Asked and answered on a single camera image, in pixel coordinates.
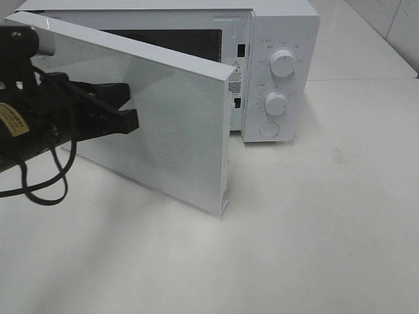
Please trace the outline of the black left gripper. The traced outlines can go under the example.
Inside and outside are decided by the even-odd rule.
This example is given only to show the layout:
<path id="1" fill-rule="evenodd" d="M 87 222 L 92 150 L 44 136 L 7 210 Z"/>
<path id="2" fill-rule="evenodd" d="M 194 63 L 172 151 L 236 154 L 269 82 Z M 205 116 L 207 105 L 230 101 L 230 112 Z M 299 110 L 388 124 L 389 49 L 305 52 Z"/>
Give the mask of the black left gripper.
<path id="1" fill-rule="evenodd" d="M 64 73 L 35 74 L 23 88 L 18 76 L 1 74 L 1 163 L 16 164 L 71 141 L 129 134 L 139 128 L 126 83 L 70 81 Z"/>

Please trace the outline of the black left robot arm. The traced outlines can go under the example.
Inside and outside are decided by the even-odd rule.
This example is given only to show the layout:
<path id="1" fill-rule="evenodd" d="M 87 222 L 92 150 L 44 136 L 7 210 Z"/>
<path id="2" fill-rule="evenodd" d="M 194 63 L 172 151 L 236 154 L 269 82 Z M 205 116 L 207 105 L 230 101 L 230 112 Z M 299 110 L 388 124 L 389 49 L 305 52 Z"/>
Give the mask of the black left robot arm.
<path id="1" fill-rule="evenodd" d="M 50 148 L 139 128 L 126 83 L 71 81 L 61 72 L 43 73 L 31 59 L 39 36 L 26 26 L 1 27 L 1 170 Z"/>

